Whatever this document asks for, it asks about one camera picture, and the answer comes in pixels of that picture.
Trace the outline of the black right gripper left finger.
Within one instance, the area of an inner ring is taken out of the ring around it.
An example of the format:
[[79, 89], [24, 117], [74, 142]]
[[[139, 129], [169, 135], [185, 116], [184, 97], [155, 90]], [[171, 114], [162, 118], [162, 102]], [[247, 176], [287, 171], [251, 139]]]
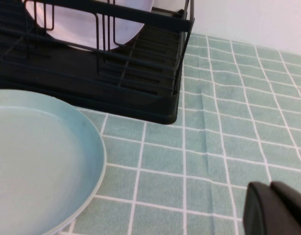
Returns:
[[247, 235], [281, 235], [285, 207], [268, 185], [260, 182], [248, 184], [243, 225]]

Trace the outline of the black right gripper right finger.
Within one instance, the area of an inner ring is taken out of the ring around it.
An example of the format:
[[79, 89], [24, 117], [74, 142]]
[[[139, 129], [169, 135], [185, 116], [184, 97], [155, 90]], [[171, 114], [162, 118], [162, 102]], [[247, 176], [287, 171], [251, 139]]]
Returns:
[[281, 181], [271, 182], [270, 188], [301, 227], [301, 193]]

